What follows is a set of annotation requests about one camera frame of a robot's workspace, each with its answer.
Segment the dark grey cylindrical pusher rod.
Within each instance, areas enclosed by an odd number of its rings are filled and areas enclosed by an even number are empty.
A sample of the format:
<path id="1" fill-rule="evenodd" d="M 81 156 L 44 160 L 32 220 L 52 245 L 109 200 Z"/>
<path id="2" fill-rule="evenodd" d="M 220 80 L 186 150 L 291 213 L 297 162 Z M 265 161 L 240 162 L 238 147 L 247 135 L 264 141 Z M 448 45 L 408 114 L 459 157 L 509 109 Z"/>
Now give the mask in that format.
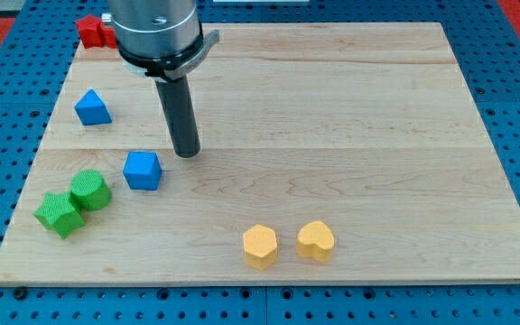
<path id="1" fill-rule="evenodd" d="M 162 103 L 174 152 L 191 158 L 200 152 L 200 139 L 186 77 L 170 82 L 155 82 Z"/>

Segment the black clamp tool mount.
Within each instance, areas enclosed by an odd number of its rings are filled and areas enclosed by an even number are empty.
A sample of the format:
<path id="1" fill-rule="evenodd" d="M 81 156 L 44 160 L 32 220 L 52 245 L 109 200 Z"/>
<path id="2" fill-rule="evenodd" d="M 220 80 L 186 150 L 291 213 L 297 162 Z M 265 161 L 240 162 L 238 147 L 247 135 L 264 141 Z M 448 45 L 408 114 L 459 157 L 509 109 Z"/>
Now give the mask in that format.
<path id="1" fill-rule="evenodd" d="M 141 57 L 126 50 L 119 43 L 118 51 L 123 61 L 130 65 L 130 70 L 144 78 L 158 79 L 161 82 L 172 82 L 181 79 L 207 58 L 211 48 L 219 43 L 220 32 L 213 30 L 206 35 L 199 35 L 187 48 L 167 57 Z"/>

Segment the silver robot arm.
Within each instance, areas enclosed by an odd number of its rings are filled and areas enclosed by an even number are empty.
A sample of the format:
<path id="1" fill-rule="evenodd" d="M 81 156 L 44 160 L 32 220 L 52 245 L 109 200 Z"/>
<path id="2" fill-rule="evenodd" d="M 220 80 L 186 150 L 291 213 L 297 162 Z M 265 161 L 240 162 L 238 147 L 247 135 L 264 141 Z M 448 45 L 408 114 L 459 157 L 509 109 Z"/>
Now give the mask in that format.
<path id="1" fill-rule="evenodd" d="M 102 23 L 115 32 L 116 47 L 134 74 L 154 80 L 174 152 L 200 151 L 187 75 L 220 40 L 205 33 L 194 0 L 108 0 Z"/>

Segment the red block behind arm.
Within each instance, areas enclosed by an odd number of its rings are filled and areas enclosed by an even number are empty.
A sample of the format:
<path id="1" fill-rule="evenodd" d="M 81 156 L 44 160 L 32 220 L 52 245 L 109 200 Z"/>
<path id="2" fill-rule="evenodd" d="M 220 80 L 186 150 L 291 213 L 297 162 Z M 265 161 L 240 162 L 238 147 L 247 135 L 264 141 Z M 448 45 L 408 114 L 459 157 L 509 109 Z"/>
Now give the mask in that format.
<path id="1" fill-rule="evenodd" d="M 104 45 L 111 49 L 116 49 L 116 34 L 115 29 L 109 25 L 106 25 L 104 23 L 101 23 L 99 25 L 100 34 L 102 36 Z"/>

